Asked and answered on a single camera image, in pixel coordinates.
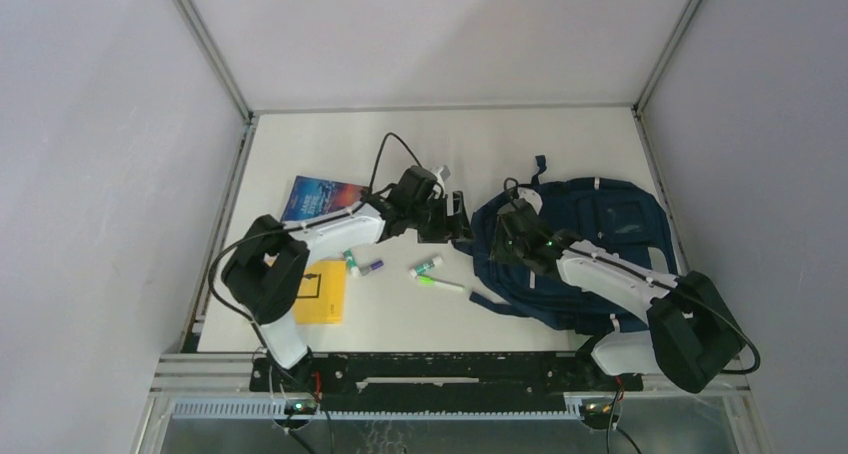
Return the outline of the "navy blue backpack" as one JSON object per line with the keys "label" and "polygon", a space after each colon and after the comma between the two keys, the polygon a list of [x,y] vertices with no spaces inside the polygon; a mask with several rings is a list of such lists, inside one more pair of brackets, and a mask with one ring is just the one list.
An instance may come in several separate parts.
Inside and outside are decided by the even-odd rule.
{"label": "navy blue backpack", "polygon": [[[603,177],[542,182],[533,176],[525,186],[540,195],[540,218],[553,230],[567,229],[644,268],[651,267],[650,253],[658,250],[667,271],[677,273],[667,216],[654,195],[631,182]],[[477,209],[470,220],[473,240],[453,245],[471,257],[475,276],[500,298],[493,302],[474,292],[471,302],[499,315],[534,318],[554,330],[581,335],[647,330],[634,314],[595,293],[538,276],[524,265],[492,261],[496,213],[507,203],[506,195],[498,194]]]}

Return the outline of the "yellow paperback book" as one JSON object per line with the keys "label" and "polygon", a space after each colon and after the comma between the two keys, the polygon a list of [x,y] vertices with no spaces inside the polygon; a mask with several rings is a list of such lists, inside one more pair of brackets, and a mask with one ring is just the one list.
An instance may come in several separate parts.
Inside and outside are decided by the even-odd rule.
{"label": "yellow paperback book", "polygon": [[340,324],[343,320],[347,265],[343,260],[320,261],[304,273],[293,306],[298,324]]}

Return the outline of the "Jane Eyre paperback book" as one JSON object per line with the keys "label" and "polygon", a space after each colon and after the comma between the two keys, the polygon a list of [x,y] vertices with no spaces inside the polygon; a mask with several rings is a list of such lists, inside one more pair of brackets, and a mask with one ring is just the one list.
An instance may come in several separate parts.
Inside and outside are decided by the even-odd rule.
{"label": "Jane Eyre paperback book", "polygon": [[298,175],[280,220],[304,221],[352,206],[364,186]]}

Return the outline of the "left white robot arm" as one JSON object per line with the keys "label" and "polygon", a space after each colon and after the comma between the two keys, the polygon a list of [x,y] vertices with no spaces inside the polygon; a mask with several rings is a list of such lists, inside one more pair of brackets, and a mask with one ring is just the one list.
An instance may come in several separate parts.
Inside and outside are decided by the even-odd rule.
{"label": "left white robot arm", "polygon": [[448,191],[440,170],[413,165],[400,180],[339,211],[304,221],[256,218],[242,239],[214,260],[209,280],[221,280],[225,307],[244,317],[268,357],[274,378],[290,391],[305,388],[313,368],[293,307],[306,270],[364,245],[417,233],[421,244],[470,242],[473,233],[462,191]]}

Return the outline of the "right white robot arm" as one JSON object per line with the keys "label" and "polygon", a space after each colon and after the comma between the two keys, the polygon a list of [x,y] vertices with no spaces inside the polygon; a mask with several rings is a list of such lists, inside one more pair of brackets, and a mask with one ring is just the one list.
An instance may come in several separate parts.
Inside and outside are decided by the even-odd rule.
{"label": "right white robot arm", "polygon": [[648,269],[568,230],[554,231],[524,199],[497,211],[492,257],[596,294],[645,325],[638,332],[613,329],[592,345],[577,365],[589,389],[605,389],[618,375],[662,375],[699,393],[716,376],[731,374],[730,361],[744,349],[753,355],[751,368],[760,366],[758,349],[709,277]]}

